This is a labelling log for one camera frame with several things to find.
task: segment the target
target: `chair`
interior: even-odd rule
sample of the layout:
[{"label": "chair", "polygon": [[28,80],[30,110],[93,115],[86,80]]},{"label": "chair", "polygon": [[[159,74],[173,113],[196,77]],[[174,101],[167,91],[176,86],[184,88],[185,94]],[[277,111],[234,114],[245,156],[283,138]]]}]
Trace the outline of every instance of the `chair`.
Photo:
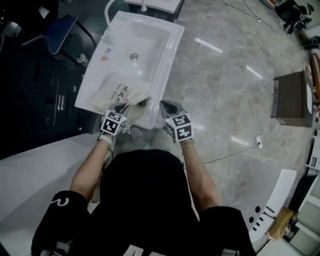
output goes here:
[{"label": "chair", "polygon": [[28,47],[31,50],[41,52],[48,56],[55,56],[58,53],[62,53],[69,60],[79,66],[80,64],[77,62],[77,60],[75,60],[62,49],[67,36],[70,34],[70,31],[75,24],[77,24],[90,37],[94,47],[97,47],[94,38],[78,21],[78,18],[68,15],[51,22],[41,35],[24,42],[22,46]]}]

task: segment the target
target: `gray floor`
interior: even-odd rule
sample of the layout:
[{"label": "gray floor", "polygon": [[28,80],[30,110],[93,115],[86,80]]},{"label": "gray floor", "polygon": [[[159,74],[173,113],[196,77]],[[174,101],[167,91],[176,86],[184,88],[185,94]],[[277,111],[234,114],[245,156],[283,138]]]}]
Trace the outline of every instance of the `gray floor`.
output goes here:
[{"label": "gray floor", "polygon": [[[228,0],[250,14],[241,0]],[[78,16],[96,41],[106,29],[107,2],[73,0],[60,3],[60,16]],[[186,0],[179,19],[185,27],[172,66],[164,99],[182,103],[195,124],[195,145],[204,162],[223,158],[255,145],[260,135],[261,150],[254,148],[213,163],[207,168],[216,181],[224,205],[236,206],[246,189],[250,161],[260,160],[304,173],[312,130],[281,126],[271,119],[274,81],[277,76],[301,71],[308,56],[295,36],[287,37],[276,13],[259,0],[246,3],[278,33],[255,17],[226,6],[222,0]],[[117,1],[110,10],[128,7]],[[74,55],[94,51],[85,34],[75,35],[66,46]],[[199,44],[200,38],[223,53]],[[249,65],[262,79],[246,69]]]}]

